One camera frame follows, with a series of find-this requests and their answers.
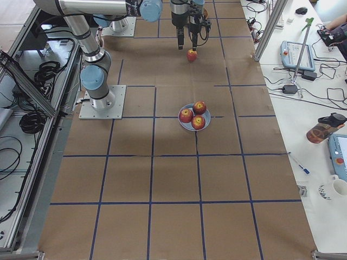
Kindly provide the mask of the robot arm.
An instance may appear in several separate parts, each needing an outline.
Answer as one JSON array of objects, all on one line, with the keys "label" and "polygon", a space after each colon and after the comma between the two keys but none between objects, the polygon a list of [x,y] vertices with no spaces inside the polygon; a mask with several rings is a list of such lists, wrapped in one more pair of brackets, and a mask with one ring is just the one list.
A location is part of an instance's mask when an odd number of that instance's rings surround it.
[{"label": "robot arm", "polygon": [[[111,57],[92,35],[86,15],[97,19],[107,16],[142,17],[147,22],[159,20],[162,1],[35,1],[43,11],[61,16],[77,39],[87,62],[80,74],[80,80],[90,98],[91,107],[96,111],[114,106],[116,97],[107,85]],[[197,34],[203,24],[204,1],[171,1],[172,23],[176,27],[178,47],[184,45],[184,27],[193,29],[193,49],[197,47]]]}]

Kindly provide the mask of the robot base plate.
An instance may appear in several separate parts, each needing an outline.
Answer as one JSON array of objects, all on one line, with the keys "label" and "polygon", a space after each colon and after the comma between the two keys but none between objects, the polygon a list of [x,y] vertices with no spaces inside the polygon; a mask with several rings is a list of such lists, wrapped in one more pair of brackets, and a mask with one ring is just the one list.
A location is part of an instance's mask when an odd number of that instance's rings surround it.
[{"label": "robot base plate", "polygon": [[85,92],[81,105],[79,119],[81,120],[121,120],[123,117],[126,85],[110,85],[109,93],[103,99],[93,99],[89,92]]}]

